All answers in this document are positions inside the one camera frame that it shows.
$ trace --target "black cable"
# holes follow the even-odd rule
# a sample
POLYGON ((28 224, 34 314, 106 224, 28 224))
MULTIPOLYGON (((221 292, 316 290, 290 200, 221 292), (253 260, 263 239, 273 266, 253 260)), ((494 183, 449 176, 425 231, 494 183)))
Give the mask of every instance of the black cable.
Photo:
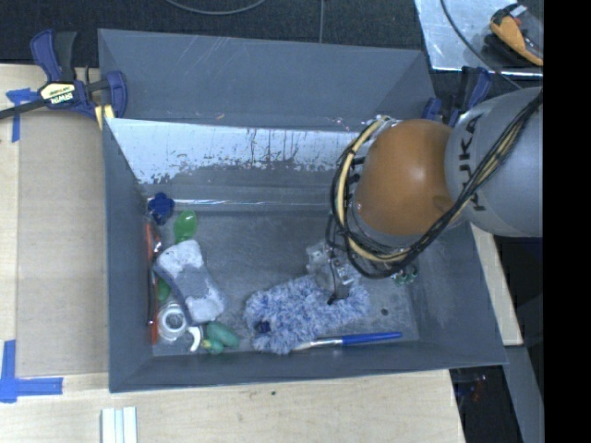
POLYGON ((320 30, 318 42, 322 42, 322 36, 324 32, 324 0, 320 0, 320 30))
POLYGON ((443 13, 445 14, 445 17, 447 18, 447 20, 449 21, 449 23, 452 26, 453 30, 455 31, 455 34, 458 35, 458 37, 462 40, 462 42, 465 44, 465 46, 472 53, 474 53, 474 55, 478 59, 480 59, 480 61, 482 61, 485 64, 485 66, 488 67, 494 74, 496 74, 497 76, 500 76, 501 78, 503 78, 504 80, 506 80, 507 82, 509 82, 511 85, 513 85, 517 89, 522 89, 522 87, 519 84, 517 84, 514 80, 511 80, 510 78, 508 78, 507 76, 505 76, 496 67, 491 66, 490 63, 487 60, 485 60, 484 57, 482 57, 480 55, 480 53, 474 48, 474 46, 470 43, 470 41, 466 39, 466 37, 462 34, 462 32, 460 31, 460 29, 457 27, 457 25, 453 21, 452 15, 450 14, 449 10, 447 9, 447 6, 445 5, 445 1, 444 0, 440 0, 440 3, 441 3, 441 9, 443 10, 443 13))
POLYGON ((198 8, 194 8, 192 6, 186 6, 183 4, 179 4, 175 0, 163 0, 163 1, 172 5, 172 6, 176 6, 177 8, 180 8, 181 10, 185 10, 185 11, 188 11, 191 13, 198 13, 199 15, 207 15, 207 16, 211 16, 211 17, 226 17, 226 16, 230 16, 230 15, 237 15, 238 13, 243 13, 248 10, 252 10, 253 8, 256 8, 257 6, 264 4, 267 0, 259 0, 258 2, 254 3, 252 5, 244 6, 242 8, 238 8, 236 10, 226 10, 226 11, 201 10, 198 8))

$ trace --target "gray bin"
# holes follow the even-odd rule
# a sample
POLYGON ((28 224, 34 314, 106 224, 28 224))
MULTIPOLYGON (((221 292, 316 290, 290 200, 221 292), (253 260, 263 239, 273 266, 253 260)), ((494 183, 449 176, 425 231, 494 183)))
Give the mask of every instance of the gray bin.
POLYGON ((412 285, 364 280, 371 317, 337 333, 398 328, 401 341, 278 356, 253 351, 241 329, 251 293, 306 273, 306 247, 324 235, 340 147, 376 114, 421 115, 433 96, 422 53, 115 30, 99 36, 101 71, 123 71, 129 90, 125 119, 103 129, 112 392, 506 362, 467 224, 423 253, 412 285), (248 145, 254 132, 264 141, 248 145), (177 145, 211 137, 263 154, 249 162, 192 150, 181 167, 171 156, 177 145), (272 138, 298 137, 314 142, 264 154, 272 138), (191 355, 151 345, 142 217, 156 192, 198 211, 197 239, 231 298, 223 321, 242 335, 240 349, 191 355), (211 199, 223 202, 204 201, 211 199))

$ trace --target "black carpet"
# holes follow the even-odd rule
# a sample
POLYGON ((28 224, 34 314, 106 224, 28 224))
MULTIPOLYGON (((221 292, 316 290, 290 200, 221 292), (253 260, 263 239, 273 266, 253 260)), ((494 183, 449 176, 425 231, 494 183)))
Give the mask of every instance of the black carpet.
MULTIPOLYGON (((258 0, 176 1, 203 10, 222 11, 258 0)), ((544 21, 544 0, 519 1, 544 21)), ((98 28, 317 42, 320 12, 320 0, 266 0, 248 12, 223 17, 184 11, 163 0, 0 0, 0 62, 32 64, 30 39, 48 28, 77 31, 73 65, 90 67, 99 65, 98 28)), ((325 0, 321 33, 322 42, 329 44, 424 49, 414 0, 325 0)), ((445 99, 458 91, 460 74, 433 72, 432 82, 438 96, 445 99)), ((513 88, 508 83, 495 78, 490 96, 510 90, 513 88)), ((541 292, 541 278, 533 282, 517 279, 538 277, 541 259, 527 266, 530 269, 517 273, 523 264, 511 262, 511 248, 504 244, 503 264, 506 268, 513 264, 511 274, 507 274, 513 296, 523 298, 541 292)), ((537 366, 543 368, 543 359, 538 359, 537 366)), ((466 390, 464 383, 459 396, 467 441, 518 443, 521 438, 511 403, 506 399, 506 384, 498 368, 474 370, 474 376, 486 374, 486 386, 468 385, 466 390)), ((458 377, 458 372, 452 371, 452 375, 458 377)))

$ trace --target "wooden table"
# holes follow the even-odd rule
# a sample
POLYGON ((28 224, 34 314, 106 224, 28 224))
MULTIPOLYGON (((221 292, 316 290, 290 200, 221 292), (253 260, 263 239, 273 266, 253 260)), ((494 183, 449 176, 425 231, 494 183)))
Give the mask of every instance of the wooden table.
MULTIPOLYGON (((44 81, 0 65, 0 109, 44 81)), ((0 403, 2 442, 96 442, 101 409, 127 406, 142 443, 464 441, 447 371, 110 394, 99 129, 41 109, 11 132, 0 121, 0 345, 16 338, 17 376, 63 376, 64 393, 0 403)), ((474 233, 503 342, 521 344, 492 236, 474 233)))

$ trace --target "black floor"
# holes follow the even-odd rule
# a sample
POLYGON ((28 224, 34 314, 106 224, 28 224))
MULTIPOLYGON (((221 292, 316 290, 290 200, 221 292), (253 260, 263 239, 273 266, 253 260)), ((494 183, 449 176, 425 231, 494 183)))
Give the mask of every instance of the black floor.
MULTIPOLYGON (((257 0, 177 1, 228 10, 257 0)), ((544 20, 544 0, 519 1, 544 20)), ((325 43, 424 49, 413 0, 326 0, 323 18, 321 13, 320 0, 267 0, 226 17, 187 12, 163 0, 0 0, 0 62, 31 63, 30 38, 47 28, 79 33, 74 66, 98 66, 98 28, 316 42, 322 21, 325 43)), ((447 99, 458 91, 460 75, 433 72, 432 82, 436 94, 447 99)), ((496 79, 490 96, 512 89, 496 79)), ((541 253, 527 241, 497 238, 497 245, 519 311, 541 293, 541 253)), ((533 340, 529 351, 543 392, 543 341, 538 335, 533 340)), ((521 441, 500 367, 453 370, 452 376, 462 381, 458 400, 468 443, 521 441)))

